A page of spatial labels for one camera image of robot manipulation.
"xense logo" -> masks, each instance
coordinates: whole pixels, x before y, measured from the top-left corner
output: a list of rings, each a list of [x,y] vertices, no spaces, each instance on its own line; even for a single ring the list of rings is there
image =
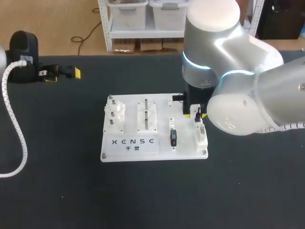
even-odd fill
[[[151,138],[147,141],[147,143],[151,143],[151,144],[154,144],[154,139]],[[113,140],[112,139],[112,145],[117,145],[117,144],[145,144],[145,139],[138,139],[138,142],[137,142],[137,139],[122,139],[122,140]]]

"dark table surface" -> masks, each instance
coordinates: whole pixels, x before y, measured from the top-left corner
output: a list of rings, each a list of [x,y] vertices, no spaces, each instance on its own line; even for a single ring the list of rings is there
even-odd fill
[[[102,163],[107,95],[181,92],[181,57],[41,61],[76,65],[82,79],[9,85],[29,157],[0,179],[1,229],[305,228],[305,130],[233,136],[207,120],[207,160]],[[21,146],[2,99],[0,129],[6,173]]]

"white fixture board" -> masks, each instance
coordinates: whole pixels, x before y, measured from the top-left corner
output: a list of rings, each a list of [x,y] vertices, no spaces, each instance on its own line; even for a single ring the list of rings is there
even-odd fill
[[[119,133],[107,131],[109,118],[105,116],[101,161],[206,159],[207,138],[204,146],[201,145],[200,150],[197,151],[196,133],[199,130],[197,128],[198,125],[203,125],[194,121],[198,105],[191,107],[191,118],[186,118],[182,113],[182,103],[172,102],[171,107],[169,106],[168,101],[173,95],[178,94],[112,95],[111,100],[121,101],[126,106],[123,131]],[[145,99],[156,105],[157,131],[146,133],[137,129],[138,104],[142,105]],[[174,128],[177,131],[177,147],[174,148],[171,147],[170,142],[170,118],[174,119]]]

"cable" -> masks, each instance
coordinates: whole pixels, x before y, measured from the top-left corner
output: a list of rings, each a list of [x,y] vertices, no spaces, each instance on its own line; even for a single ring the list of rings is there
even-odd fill
[[[257,131],[257,133],[265,134],[276,131],[286,131],[286,130],[295,130],[295,129],[305,129],[305,123],[291,123],[291,124],[280,125],[279,127],[268,127]]]
[[[100,12],[100,9],[99,9],[99,8],[94,8],[94,9],[92,10],[92,12],[93,12],[93,13],[99,13],[99,12]],[[91,30],[91,32],[89,33],[89,35],[88,35],[85,39],[83,39],[83,38],[80,37],[80,36],[71,37],[71,41],[72,41],[72,42],[80,42],[80,45],[79,45],[79,47],[78,47],[78,55],[80,55],[81,46],[82,46],[83,42],[84,42],[85,40],[87,40],[87,39],[91,36],[91,34],[93,33],[93,31],[94,31],[101,23],[102,23],[102,22],[99,22],[99,23]]]
[[[17,173],[19,173],[23,167],[25,166],[25,163],[27,162],[28,159],[28,149],[27,149],[27,144],[25,142],[24,136],[22,134],[22,131],[20,129],[20,126],[17,122],[17,119],[14,115],[13,109],[11,108],[10,105],[10,100],[9,100],[9,95],[8,95],[8,89],[7,89],[7,82],[8,82],[8,76],[10,74],[10,72],[15,68],[15,67],[21,67],[21,66],[26,66],[27,62],[26,61],[17,61],[17,62],[12,62],[5,70],[4,74],[3,74],[3,78],[2,78],[2,95],[3,95],[3,99],[4,99],[4,103],[6,105],[6,109],[8,110],[8,113],[10,115],[10,119],[13,122],[13,125],[16,129],[16,132],[18,134],[21,146],[22,146],[22,153],[23,153],[23,157],[22,157],[22,161],[21,164],[19,165],[19,167],[11,172],[11,173],[6,173],[6,174],[0,174],[0,178],[3,177],[12,177],[14,175],[16,175]]]

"plastic container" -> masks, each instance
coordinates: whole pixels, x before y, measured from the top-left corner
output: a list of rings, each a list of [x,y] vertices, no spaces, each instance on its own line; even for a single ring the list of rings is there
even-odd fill
[[[115,28],[117,30],[144,30],[147,4],[148,0],[138,0],[138,3],[122,4],[108,2]]]
[[[190,0],[150,0],[156,30],[184,30]]]

